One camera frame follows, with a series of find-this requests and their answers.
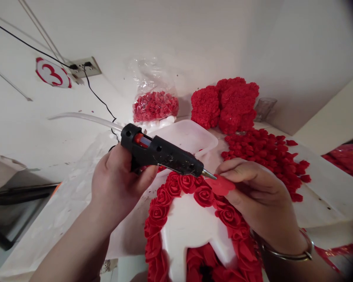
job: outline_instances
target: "number 3 sign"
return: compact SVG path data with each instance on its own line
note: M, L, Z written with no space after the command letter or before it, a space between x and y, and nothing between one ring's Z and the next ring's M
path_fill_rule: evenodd
M65 69L46 61L42 58L36 59L36 74L46 83L62 88L72 88L71 80Z

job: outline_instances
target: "white plastic container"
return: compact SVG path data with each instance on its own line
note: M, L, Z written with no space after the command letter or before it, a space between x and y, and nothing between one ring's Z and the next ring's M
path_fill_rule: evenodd
M149 134L159 136L179 148L201 157L218 145L218 139L190 119L178 121Z

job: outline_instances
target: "black power cord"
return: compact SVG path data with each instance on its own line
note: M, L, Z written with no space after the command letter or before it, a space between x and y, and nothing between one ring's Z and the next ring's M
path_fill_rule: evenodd
M11 33L10 31L6 30L6 29L3 28L2 26L0 26L0 28L1 28L3 31L5 31L6 33L8 33L8 34L10 34L11 36L13 36L14 38L16 38L17 40L21 41L23 44L29 46L30 48L32 48L32 49L34 49L34 50L36 50L36 51L38 51L39 53L42 53L43 55L46 55L46 56L49 57L49 58L51 58L51 59L57 61L58 63L62 64L63 66L65 66L65 67L67 67L67 68L69 68L69 69L73 69L73 70L77 70L77 69L78 69L77 65L73 64L73 65L69 65L69 66L68 66L68 65L64 64L63 62L59 61L58 59L56 59L56 58L50 56L49 54L46 54L45 52L42 52L41 50L39 50L39 49L37 49L37 48L31 46L31 45L28 44L28 43L26 43L25 41L23 41L23 40L20 39L19 37L15 36L13 33ZM107 110L109 111L109 113L110 113L110 114L112 115L112 117L114 118L114 120L113 120L113 122L114 122L114 121L116 120L116 117L114 117L114 115L113 115L112 112L110 111L110 109L109 109L109 107L107 106L107 104L106 104L105 102L103 102L103 101L101 100L101 98L99 98L99 97L97 96L97 94L94 93L93 89L91 89L91 87L90 87L90 81L89 81L89 78L87 77L87 74L86 74L86 71L85 71L85 67L91 67L91 66L92 66L91 62L86 62L86 63L84 63L84 73L85 73L85 76L86 76L86 79L87 79L87 84L88 84L90 90L93 92L93 94L98 98L98 100L100 100L101 103L103 103L103 104L106 106ZM117 140L118 143L119 143L119 138L118 138L118 136L116 135L116 133L113 131L113 129L111 129L111 132L116 136L116 140Z
M30 44L26 43L25 41L23 41L22 39L18 38L17 36L15 36L13 33L11 33L10 31L7 31L5 28L3 28L2 26L0 26L0 28L5 31L6 33L10 34L11 36L13 36L15 39L20 40L23 44L29 46L30 48L33 48L34 50L38 51L39 53L42 53L43 55L46 55L47 57L50 57L51 59L57 61L58 63L62 64L63 66L69 68L69 69L73 69L76 70L78 69L77 65L73 64L73 65L66 65L64 63L62 63L61 61L59 61L58 59L50 56L49 54L46 54L45 52L42 52L41 50L38 50L37 48L31 46Z
M86 70L85 70L86 67L92 67L91 62L86 62L86 63L84 63L84 74L85 74L85 77L86 77L86 80L87 80L87 85L89 86L89 88L90 88L90 90L93 92L93 94L98 98L98 100L100 100L101 103L106 106L106 109L109 111L110 115L114 118L113 122L115 122L115 121L116 121L116 117L114 117L114 115L113 115L112 112L110 111L110 109L109 109L109 107L107 106L107 104L106 104L105 102L103 102L103 101L101 100L101 98L99 98L98 95L95 94L95 92L93 91L93 89L90 87L90 81L89 81L89 78L87 77ZM113 129L111 129L111 132L116 136L116 140L117 140L118 143L119 143L119 138L118 138L118 136L116 135L116 133L113 131Z

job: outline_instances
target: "glue gun nozzle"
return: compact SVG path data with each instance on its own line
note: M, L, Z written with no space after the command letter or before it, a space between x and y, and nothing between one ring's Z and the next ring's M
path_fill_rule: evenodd
M205 176L205 177L209 177L213 180L216 180L217 177L215 177L213 174L211 174L209 171L207 171L206 169L203 169L203 172L201 173L202 176Z

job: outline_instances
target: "electrical outlet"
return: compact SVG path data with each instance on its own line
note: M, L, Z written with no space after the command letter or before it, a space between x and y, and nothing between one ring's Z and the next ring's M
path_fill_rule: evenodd
M84 63L86 62L91 62L92 66L91 67L85 67L86 75L87 76L95 76L98 74L101 74L101 70L99 69L99 66L95 59L93 57L86 58L86 59L80 59L80 60L74 60L74 61L69 61L66 64L67 65L76 65L78 69L72 70L70 69L70 72L73 76L76 78L84 78L85 73L84 73Z

